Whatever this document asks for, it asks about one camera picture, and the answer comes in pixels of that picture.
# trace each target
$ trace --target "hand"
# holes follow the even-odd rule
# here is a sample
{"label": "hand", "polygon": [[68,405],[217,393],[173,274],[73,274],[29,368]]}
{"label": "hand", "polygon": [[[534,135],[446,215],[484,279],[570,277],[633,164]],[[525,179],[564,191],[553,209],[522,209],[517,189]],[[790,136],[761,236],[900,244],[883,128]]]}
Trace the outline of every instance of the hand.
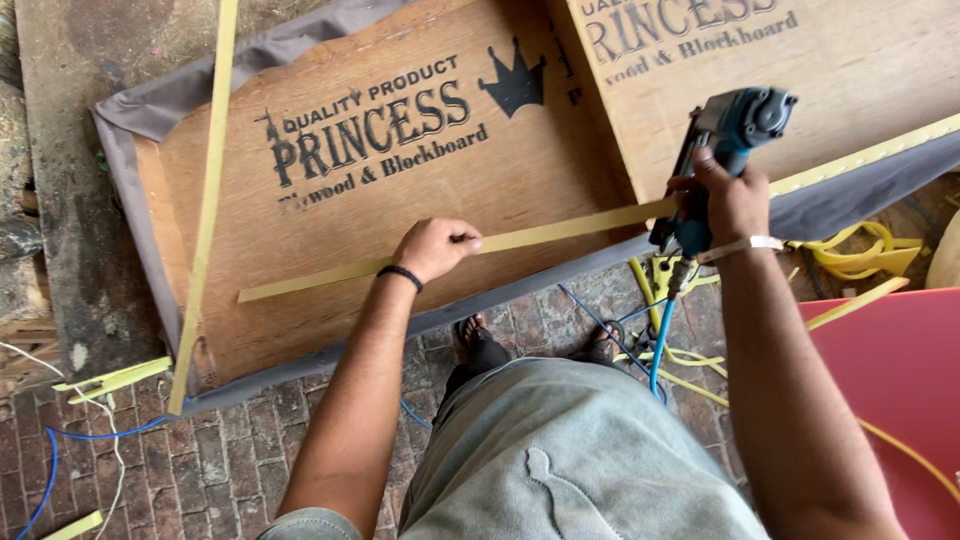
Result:
{"label": "hand", "polygon": [[734,178],[713,158],[708,147],[694,151],[693,172],[693,177],[671,178],[667,185],[675,191],[686,191],[697,184],[707,189],[711,247],[726,246],[754,235],[770,235],[770,181],[765,174],[748,164],[743,175]]}
{"label": "hand", "polygon": [[459,219],[431,217],[418,221],[396,248],[394,264],[426,283],[453,270],[462,258],[479,252],[481,237],[475,227]]}

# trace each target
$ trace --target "black crown logo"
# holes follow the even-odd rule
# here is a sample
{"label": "black crown logo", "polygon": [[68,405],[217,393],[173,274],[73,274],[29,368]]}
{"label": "black crown logo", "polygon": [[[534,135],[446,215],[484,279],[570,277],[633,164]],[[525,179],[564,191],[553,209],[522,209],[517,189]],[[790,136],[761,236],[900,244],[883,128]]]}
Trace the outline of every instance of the black crown logo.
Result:
{"label": "black crown logo", "polygon": [[527,62],[520,54],[520,40],[516,37],[514,37],[513,69],[507,69],[507,66],[496,57],[493,47],[487,47],[487,52],[493,59],[497,82],[484,83],[483,79],[477,79],[477,83],[481,90],[486,90],[490,94],[508,117],[513,118],[516,110],[524,105],[543,105],[543,69],[546,66],[546,58],[540,56],[540,63],[533,69],[528,68]]}

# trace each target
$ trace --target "left hand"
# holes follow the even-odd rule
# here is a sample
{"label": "left hand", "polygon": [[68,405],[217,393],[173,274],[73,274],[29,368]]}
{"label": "left hand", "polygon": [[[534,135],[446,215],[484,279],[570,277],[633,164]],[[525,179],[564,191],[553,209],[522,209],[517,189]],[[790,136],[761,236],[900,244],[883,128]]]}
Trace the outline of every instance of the left hand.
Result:
{"label": "left hand", "polygon": [[394,252],[394,264],[427,283],[453,270],[464,257],[479,252],[482,237],[466,221],[431,217],[418,221],[403,236]]}

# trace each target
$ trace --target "black wristband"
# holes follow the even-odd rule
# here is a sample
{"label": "black wristband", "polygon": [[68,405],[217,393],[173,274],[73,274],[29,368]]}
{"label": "black wristband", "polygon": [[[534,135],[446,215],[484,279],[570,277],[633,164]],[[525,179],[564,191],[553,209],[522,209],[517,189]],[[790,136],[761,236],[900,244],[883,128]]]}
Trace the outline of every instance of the black wristband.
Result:
{"label": "black wristband", "polygon": [[402,266],[397,266],[395,264],[384,266],[383,270],[380,270],[379,272],[376,273],[376,276],[379,278],[380,276],[384,274],[388,274],[390,272],[399,274],[400,276],[403,276],[404,278],[407,278],[408,280],[413,282],[414,285],[417,286],[417,294],[420,294],[423,291],[423,283],[421,283],[420,280],[417,279],[417,276],[414,276],[413,272],[411,272],[410,270],[407,270]]}

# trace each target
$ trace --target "red sheet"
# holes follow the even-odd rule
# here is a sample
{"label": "red sheet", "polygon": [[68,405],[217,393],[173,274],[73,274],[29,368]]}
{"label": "red sheet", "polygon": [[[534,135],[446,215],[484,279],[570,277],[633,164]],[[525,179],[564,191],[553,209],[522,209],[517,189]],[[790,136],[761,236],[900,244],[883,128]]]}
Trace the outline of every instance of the red sheet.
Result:
{"label": "red sheet", "polygon": [[[809,320],[845,302],[800,304]],[[895,293],[814,330],[853,412],[960,471],[960,288]],[[870,435],[912,540],[960,538],[960,505],[912,458]]]}

